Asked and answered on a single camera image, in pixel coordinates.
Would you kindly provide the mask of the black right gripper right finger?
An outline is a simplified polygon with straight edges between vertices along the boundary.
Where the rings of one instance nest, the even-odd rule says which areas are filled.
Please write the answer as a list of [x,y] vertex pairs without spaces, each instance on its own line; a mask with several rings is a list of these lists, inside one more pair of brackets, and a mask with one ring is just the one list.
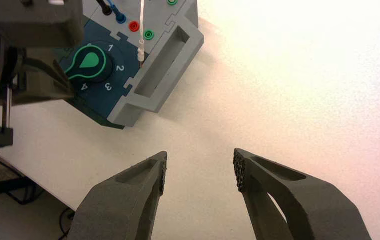
[[358,208],[333,184],[241,148],[233,166],[256,239],[370,239]]

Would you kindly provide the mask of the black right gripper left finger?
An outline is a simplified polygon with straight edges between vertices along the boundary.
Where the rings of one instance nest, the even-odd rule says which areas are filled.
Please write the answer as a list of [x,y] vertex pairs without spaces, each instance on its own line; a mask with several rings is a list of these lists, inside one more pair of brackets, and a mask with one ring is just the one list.
[[75,211],[68,239],[151,239],[166,170],[167,152],[160,151],[93,186]]

